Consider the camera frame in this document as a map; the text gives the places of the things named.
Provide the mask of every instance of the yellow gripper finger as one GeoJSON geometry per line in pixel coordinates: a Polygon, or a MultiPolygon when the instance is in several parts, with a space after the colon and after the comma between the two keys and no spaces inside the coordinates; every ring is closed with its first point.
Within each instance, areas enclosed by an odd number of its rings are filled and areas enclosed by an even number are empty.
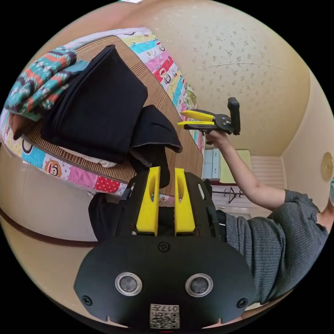
{"type": "Polygon", "coordinates": [[[151,167],[140,207],[137,230],[142,233],[158,235],[160,167],[151,167]]]}
{"type": "Polygon", "coordinates": [[[214,122],[206,122],[206,121],[183,121],[183,122],[179,122],[177,123],[177,126],[179,128],[184,128],[185,125],[212,125],[215,126],[214,122]]]}
{"type": "Polygon", "coordinates": [[[206,121],[206,122],[212,122],[214,118],[213,115],[204,114],[202,112],[194,110],[182,111],[181,115],[186,116],[188,118],[198,119],[199,121],[206,121]]]}
{"type": "Polygon", "coordinates": [[[184,169],[175,168],[175,235],[178,233],[192,233],[195,230],[194,215],[185,180],[184,169]]]}

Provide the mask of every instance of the hand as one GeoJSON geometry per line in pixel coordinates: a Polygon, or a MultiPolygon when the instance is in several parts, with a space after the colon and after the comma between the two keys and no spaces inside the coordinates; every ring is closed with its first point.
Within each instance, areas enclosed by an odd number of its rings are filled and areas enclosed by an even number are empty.
{"type": "Polygon", "coordinates": [[[229,139],[227,138],[226,132],[216,131],[216,130],[212,130],[209,134],[206,134],[205,140],[209,142],[213,142],[213,144],[217,148],[220,148],[221,146],[224,146],[230,143],[229,139]]]}

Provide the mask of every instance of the colorful blanket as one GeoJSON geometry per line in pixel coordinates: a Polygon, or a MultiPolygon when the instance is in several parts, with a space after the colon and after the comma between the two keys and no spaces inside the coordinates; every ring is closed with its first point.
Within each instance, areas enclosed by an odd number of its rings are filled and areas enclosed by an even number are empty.
{"type": "MultiPolygon", "coordinates": [[[[196,96],[192,88],[185,81],[179,68],[163,44],[148,28],[139,27],[99,32],[79,38],[66,44],[65,47],[76,49],[91,41],[110,35],[116,35],[122,39],[122,41],[137,54],[161,83],[179,113],[186,109],[197,107],[196,96]]],[[[22,158],[45,173],[57,176],[81,188],[113,193],[118,196],[123,194],[127,186],[125,182],[117,182],[70,165],[43,152],[39,148],[27,143],[22,138],[16,141],[13,140],[13,132],[9,126],[8,116],[9,112],[4,108],[0,116],[0,138],[9,153],[22,158]]],[[[202,134],[197,130],[192,130],[190,133],[198,149],[203,154],[205,141],[202,134]]],[[[159,200],[173,202],[174,198],[159,195],[159,200]]]]}

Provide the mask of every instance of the screw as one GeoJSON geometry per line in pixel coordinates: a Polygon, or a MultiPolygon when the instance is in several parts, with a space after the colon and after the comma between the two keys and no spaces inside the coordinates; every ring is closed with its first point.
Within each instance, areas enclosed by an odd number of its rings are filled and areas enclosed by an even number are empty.
{"type": "Polygon", "coordinates": [[[237,303],[237,308],[242,309],[247,304],[248,304],[248,299],[247,298],[241,298],[237,303]]]}
{"type": "Polygon", "coordinates": [[[170,248],[169,244],[164,241],[158,245],[158,249],[163,253],[168,252],[169,248],[170,248]]]}
{"type": "Polygon", "coordinates": [[[87,306],[91,306],[93,304],[92,300],[88,296],[82,296],[81,300],[87,306]]]}

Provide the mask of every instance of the speckled wallpaper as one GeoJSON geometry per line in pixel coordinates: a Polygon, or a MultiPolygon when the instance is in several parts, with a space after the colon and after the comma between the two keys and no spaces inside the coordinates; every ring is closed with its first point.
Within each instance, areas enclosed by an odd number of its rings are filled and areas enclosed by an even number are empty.
{"type": "Polygon", "coordinates": [[[304,116],[310,75],[278,34],[210,0],[156,1],[121,25],[144,25],[157,35],[194,88],[199,108],[228,113],[228,97],[237,98],[241,135],[231,136],[235,148],[259,156],[284,152],[304,116]]]}

